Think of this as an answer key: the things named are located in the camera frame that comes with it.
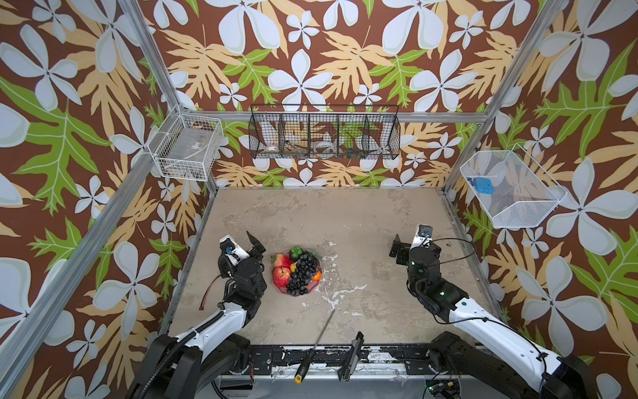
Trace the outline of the red strawberry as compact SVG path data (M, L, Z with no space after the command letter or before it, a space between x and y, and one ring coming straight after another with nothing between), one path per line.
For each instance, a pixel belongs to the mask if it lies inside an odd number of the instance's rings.
M290 269L292 266L292 261L285 254L276 254L272 258L272 265L274 268Z

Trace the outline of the red apple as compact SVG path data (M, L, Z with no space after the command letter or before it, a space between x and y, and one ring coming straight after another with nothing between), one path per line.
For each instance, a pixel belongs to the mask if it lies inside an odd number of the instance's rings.
M291 270L277 267L272 273L273 283L278 289L285 289L291 279Z

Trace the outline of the dark purple mangosteen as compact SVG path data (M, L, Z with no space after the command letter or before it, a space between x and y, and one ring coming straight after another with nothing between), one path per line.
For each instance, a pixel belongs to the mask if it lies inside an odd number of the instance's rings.
M295 246L290 249L289 255L291 260L296 261L303 255L303 249L300 246Z

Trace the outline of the black grape bunch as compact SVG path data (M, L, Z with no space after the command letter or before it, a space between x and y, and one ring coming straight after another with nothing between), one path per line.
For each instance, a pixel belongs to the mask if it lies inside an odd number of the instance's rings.
M318 282L312 281L312 276L320 271L319 260L314 254L303 253L295 264L297 269L296 272L291 273L291 279L286 287L287 294L292 296L308 294L312 290L311 285Z

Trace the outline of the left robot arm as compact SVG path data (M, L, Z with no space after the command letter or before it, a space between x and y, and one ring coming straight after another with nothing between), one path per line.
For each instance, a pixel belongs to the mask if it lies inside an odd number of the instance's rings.
M229 235L219 242L219 271L227 280L219 310L175 337L157 337L127 398L194 398L217 376L248 366L250 341L238 332L254 318L267 289L265 248L252 234L248 237L250 250Z

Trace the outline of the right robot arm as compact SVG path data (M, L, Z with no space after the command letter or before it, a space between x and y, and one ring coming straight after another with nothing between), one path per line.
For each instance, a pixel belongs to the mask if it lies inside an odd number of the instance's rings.
M408 292L441 325L453 326L486 347L482 352L451 332L430 343L436 372L470 375L508 398L595 398L588 365L561 357L519 334L482 308L440 272L441 249L428 225L411 242L393 239L389 256L407 271Z

